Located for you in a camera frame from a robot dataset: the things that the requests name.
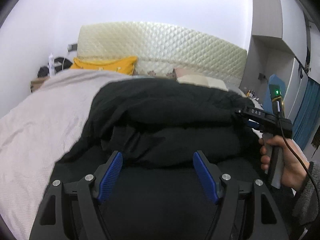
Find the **finger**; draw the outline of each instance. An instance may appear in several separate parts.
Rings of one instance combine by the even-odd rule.
[[[261,164],[261,169],[266,171],[267,169],[269,169],[269,165],[267,164]]]
[[[267,141],[267,144],[272,145],[272,146],[286,147],[286,144],[285,144],[283,138],[279,135],[276,135],[276,136],[272,137],[271,139],[269,139]]]
[[[266,155],[263,155],[261,158],[260,158],[260,161],[262,164],[270,164],[270,157],[269,156],[266,156]]]
[[[264,141],[263,141],[262,138],[259,139],[259,143],[260,143],[261,145],[264,145]]]
[[[260,148],[260,154],[261,154],[261,155],[266,155],[266,154],[267,154],[267,148],[264,147],[264,146],[262,146],[262,147]]]

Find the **gray sleeve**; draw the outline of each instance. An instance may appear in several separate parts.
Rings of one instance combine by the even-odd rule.
[[[318,162],[310,163],[309,168],[318,190],[320,189],[320,164]],[[293,208],[292,215],[299,220],[299,223],[305,224],[313,221],[318,213],[318,201],[315,189],[309,178],[306,178],[305,187],[301,192],[297,192],[297,202]]]

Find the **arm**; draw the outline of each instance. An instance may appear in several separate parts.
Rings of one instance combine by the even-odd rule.
[[[317,184],[318,189],[320,188],[320,164],[309,163],[306,159],[302,157],[302,152],[296,147],[295,143],[287,139],[290,147],[295,151],[295,153],[304,162],[305,166],[308,168],[312,177]],[[273,146],[280,146],[283,148],[284,153],[284,172],[281,178],[281,183],[284,186],[293,188],[296,193],[297,202],[293,208],[292,215],[299,219],[300,224],[310,222],[315,219],[318,210],[318,203],[315,194],[315,189],[307,176],[306,171],[303,169],[299,161],[288,149],[284,140],[280,136],[275,136],[266,142],[267,144]],[[267,150],[264,146],[261,147],[260,153],[261,157],[261,168],[267,170],[270,164],[270,158],[266,156]]]

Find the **black cable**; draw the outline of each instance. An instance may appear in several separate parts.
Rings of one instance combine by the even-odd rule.
[[[280,122],[280,120],[279,120],[279,116],[278,116],[278,122],[279,122],[279,124],[280,124],[280,129],[281,129],[281,133],[282,133],[282,138],[283,138],[286,146],[289,148],[289,150],[292,152],[292,154],[293,154],[293,155],[297,158],[297,160],[300,162],[300,164],[302,165],[302,167],[303,167],[304,170],[306,171],[306,173],[307,173],[309,179],[311,180],[312,185],[313,185],[313,187],[315,188],[315,191],[316,191],[316,196],[317,196],[317,200],[318,200],[318,214],[317,214],[315,220],[301,225],[302,227],[305,227],[305,226],[307,226],[307,225],[309,225],[309,224],[312,224],[314,221],[316,221],[317,218],[318,218],[319,215],[320,215],[320,196],[319,196],[319,191],[318,191],[317,186],[316,186],[316,183],[315,183],[315,181],[313,180],[313,177],[311,176],[311,174],[310,174],[310,172],[308,171],[307,167],[305,166],[305,164],[303,163],[303,161],[300,159],[300,157],[294,152],[294,150],[292,150],[292,148],[291,148],[290,145],[288,144],[288,142],[287,142],[287,140],[286,140],[286,138],[285,138],[285,136],[284,136],[284,133],[283,133],[283,129],[282,129],[281,122]]]

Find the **cream tufted headboard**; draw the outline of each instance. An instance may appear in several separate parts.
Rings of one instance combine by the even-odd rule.
[[[165,76],[183,67],[240,85],[247,52],[206,33],[153,22],[108,22],[81,27],[80,59],[138,56],[135,70]]]

